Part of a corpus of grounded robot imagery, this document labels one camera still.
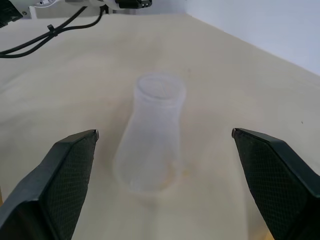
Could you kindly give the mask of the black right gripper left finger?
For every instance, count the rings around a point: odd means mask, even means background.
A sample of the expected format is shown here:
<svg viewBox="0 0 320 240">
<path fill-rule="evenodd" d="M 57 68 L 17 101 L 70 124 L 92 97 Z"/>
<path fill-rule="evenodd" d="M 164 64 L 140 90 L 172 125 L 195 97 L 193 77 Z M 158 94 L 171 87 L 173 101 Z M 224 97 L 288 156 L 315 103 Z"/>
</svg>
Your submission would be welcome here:
<svg viewBox="0 0 320 240">
<path fill-rule="evenodd" d="M 2 240 L 70 240 L 88 191 L 99 133 L 56 142 L 0 207 Z"/>
</svg>

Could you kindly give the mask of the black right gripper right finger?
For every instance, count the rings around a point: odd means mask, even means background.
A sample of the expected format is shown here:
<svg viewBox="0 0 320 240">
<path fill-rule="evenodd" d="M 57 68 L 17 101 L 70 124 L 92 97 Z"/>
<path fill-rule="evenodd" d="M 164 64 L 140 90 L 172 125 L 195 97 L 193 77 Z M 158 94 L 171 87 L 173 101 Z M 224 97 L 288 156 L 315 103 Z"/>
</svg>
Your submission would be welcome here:
<svg viewBox="0 0 320 240">
<path fill-rule="evenodd" d="M 249 191 L 275 240 L 320 238 L 320 176 L 283 140 L 234 128 Z"/>
</svg>

